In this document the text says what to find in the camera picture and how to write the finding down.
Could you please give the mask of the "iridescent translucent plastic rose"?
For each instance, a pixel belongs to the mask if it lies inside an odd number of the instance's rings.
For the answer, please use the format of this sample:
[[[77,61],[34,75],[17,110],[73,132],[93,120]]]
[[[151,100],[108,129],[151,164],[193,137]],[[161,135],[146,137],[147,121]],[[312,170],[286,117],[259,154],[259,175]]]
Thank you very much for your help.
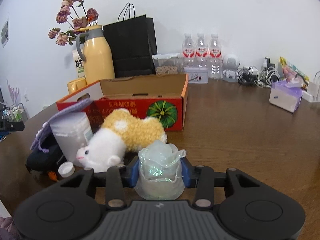
[[[181,160],[186,150],[159,140],[142,149],[135,191],[146,200],[175,200],[184,191]]]

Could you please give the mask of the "yellow white plush hamster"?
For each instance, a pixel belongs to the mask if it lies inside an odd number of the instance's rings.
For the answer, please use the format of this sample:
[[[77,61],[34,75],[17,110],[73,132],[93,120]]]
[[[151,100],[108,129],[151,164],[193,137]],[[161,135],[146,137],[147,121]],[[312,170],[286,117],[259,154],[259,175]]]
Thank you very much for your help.
[[[104,119],[88,145],[77,151],[76,158],[85,168],[106,172],[122,164],[125,153],[139,152],[156,140],[167,142],[166,132],[157,118],[140,119],[119,108]]]

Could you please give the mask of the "translucent white plastic jar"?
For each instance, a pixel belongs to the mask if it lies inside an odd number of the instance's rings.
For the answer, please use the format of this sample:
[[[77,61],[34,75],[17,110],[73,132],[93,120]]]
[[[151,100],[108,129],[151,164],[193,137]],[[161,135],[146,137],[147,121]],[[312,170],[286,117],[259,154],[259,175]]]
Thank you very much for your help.
[[[67,161],[83,167],[76,158],[78,150],[87,146],[93,132],[85,112],[71,114],[67,119],[51,125],[52,134],[61,148]]]

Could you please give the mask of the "purple drawstring fabric pouch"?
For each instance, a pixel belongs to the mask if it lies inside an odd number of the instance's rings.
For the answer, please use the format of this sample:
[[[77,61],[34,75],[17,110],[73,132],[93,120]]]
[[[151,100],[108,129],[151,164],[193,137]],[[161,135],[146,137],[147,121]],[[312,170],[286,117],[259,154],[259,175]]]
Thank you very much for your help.
[[[81,100],[67,108],[59,111],[54,114],[52,117],[48,119],[43,125],[42,128],[36,133],[35,139],[30,146],[30,150],[40,150],[43,153],[48,153],[49,150],[47,148],[43,148],[41,145],[44,140],[48,137],[48,135],[52,134],[51,125],[55,122],[62,121],[67,119],[71,114],[78,113],[88,107],[93,101],[90,99]]]

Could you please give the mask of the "small white bottle cap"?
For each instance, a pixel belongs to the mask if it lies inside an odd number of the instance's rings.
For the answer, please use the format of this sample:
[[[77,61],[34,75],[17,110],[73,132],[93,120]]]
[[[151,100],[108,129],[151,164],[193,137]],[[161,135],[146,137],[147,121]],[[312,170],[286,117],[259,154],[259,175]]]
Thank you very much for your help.
[[[60,165],[58,173],[62,178],[70,177],[75,172],[75,167],[72,162],[67,161]]]

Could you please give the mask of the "yellow ceramic mug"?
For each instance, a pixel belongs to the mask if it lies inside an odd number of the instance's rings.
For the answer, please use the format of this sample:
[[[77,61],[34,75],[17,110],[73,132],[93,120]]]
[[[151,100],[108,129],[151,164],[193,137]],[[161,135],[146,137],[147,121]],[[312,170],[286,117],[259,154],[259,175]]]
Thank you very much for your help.
[[[87,86],[86,78],[81,77],[67,83],[67,89],[69,94],[73,94],[74,92],[84,88]]]

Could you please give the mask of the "small printed tin box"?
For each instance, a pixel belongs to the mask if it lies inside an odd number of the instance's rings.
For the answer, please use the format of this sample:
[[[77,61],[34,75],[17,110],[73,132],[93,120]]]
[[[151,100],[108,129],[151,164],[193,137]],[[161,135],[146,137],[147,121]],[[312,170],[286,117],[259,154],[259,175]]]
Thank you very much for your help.
[[[188,83],[208,83],[208,69],[204,67],[184,67],[185,74],[188,74]]]

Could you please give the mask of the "white milk carton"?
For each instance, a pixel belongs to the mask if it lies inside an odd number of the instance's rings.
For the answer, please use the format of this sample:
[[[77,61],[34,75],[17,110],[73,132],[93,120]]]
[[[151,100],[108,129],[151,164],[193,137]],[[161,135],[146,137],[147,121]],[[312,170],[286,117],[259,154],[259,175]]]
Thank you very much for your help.
[[[76,69],[77,78],[85,77],[84,63],[80,58],[78,51],[75,49],[72,51],[74,65]]]

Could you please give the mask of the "clear container with seeds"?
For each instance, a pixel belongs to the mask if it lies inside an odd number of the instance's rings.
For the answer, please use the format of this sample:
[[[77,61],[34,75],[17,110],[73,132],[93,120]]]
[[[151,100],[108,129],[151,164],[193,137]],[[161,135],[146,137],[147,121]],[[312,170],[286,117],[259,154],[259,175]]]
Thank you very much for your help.
[[[157,54],[152,56],[157,75],[183,73],[182,54]]]

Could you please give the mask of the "water bottle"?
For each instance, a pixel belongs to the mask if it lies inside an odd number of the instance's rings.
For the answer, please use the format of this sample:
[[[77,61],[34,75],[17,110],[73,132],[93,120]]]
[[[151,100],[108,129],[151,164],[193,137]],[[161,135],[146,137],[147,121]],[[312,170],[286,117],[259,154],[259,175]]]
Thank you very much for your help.
[[[221,79],[221,44],[217,34],[211,35],[209,43],[209,74],[211,79]]]
[[[205,43],[204,34],[197,34],[195,45],[195,59],[198,67],[205,68],[207,66],[208,47]]]
[[[184,41],[182,44],[183,65],[185,67],[191,67],[195,57],[195,46],[191,38],[191,34],[184,35]]]

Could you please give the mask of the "white astronaut robot figure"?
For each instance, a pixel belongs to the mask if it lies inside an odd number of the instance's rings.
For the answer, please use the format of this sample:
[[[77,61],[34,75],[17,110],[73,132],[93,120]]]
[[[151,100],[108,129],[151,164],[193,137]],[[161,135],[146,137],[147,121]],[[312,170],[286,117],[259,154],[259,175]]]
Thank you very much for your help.
[[[240,60],[233,54],[227,54],[222,59],[222,79],[227,82],[238,81]]]

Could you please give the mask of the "left water bottle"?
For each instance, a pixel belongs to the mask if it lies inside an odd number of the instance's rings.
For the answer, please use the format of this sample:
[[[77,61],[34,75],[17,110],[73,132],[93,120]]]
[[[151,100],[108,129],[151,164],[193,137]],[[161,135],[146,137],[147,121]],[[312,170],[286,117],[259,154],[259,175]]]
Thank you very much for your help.
[[[191,34],[184,35],[184,41],[182,44],[183,65],[185,67],[191,67],[195,57],[195,46],[191,38]]]

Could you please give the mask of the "black paper shopping bag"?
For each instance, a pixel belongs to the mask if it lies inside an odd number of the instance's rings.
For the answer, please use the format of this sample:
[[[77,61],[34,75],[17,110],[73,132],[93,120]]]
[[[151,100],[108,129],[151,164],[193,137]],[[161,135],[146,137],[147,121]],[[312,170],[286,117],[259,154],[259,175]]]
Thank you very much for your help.
[[[112,53],[116,77],[155,74],[152,56],[157,54],[153,18],[136,16],[135,7],[127,3],[117,22],[103,26]]]

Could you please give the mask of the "dried pink flower bouquet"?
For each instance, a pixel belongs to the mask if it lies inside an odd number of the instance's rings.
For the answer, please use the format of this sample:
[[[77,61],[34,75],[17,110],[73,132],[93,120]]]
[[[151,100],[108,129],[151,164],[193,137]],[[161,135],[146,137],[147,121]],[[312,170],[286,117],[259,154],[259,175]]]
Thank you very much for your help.
[[[62,0],[55,20],[57,24],[67,24],[68,29],[51,28],[48,38],[55,40],[58,46],[72,46],[80,33],[85,32],[88,27],[97,25],[98,19],[98,11],[94,8],[85,9],[84,0]]]

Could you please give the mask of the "colourful snack packet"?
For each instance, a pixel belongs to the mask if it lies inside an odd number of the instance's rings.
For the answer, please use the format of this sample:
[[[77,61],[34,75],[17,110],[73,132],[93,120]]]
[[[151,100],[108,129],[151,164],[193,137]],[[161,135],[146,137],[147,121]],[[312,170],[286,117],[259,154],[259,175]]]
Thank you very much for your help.
[[[284,80],[286,82],[297,80],[302,82],[302,86],[305,88],[309,85],[310,78],[301,70],[299,70],[295,65],[291,64],[287,59],[285,59],[284,57],[280,57],[279,63],[281,65]]]

